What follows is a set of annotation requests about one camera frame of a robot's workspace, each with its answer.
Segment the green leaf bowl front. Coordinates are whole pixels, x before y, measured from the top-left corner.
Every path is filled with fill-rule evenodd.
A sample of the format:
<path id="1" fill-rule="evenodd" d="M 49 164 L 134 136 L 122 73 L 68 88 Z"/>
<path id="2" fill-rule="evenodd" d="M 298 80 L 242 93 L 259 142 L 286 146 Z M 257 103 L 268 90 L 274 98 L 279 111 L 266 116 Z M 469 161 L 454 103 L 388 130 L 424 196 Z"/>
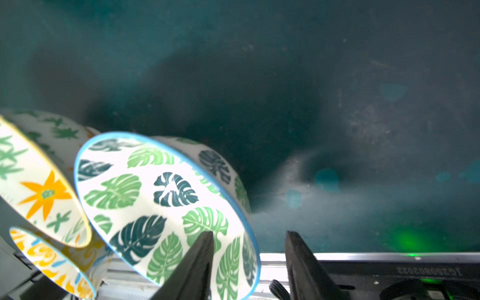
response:
<path id="1" fill-rule="evenodd" d="M 74 182 L 97 234 L 152 284 L 164 285 L 210 231 L 210 297 L 245 300 L 255 292 L 261 260 L 248 194 L 214 149 L 185 137 L 103 133 L 79 150 Z"/>

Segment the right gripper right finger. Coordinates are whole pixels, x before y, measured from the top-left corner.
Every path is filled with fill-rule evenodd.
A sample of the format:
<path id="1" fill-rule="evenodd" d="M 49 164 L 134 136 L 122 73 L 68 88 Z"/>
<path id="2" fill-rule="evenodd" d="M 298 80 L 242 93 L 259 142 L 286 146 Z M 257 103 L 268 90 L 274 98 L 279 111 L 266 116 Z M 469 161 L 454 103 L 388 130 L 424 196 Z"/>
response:
<path id="1" fill-rule="evenodd" d="M 286 267 L 293 300 L 347 300 L 300 234 L 286 233 Z"/>

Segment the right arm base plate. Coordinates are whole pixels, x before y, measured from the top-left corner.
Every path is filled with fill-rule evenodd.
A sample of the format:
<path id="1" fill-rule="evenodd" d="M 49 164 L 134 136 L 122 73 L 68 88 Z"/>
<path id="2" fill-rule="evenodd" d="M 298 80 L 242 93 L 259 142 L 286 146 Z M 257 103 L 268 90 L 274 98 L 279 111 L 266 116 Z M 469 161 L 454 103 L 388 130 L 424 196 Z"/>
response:
<path id="1" fill-rule="evenodd" d="M 349 300 L 478 300 L 480 264 L 455 257 L 321 260 Z"/>

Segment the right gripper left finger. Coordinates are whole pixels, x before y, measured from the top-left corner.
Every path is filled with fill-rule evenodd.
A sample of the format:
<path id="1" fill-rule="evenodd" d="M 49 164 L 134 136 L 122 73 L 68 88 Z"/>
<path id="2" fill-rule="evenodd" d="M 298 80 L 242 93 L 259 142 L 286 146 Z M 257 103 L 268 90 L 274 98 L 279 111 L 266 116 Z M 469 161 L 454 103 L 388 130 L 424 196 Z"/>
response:
<path id="1" fill-rule="evenodd" d="M 214 256 L 213 232 L 202 232 L 151 300 L 207 300 Z"/>

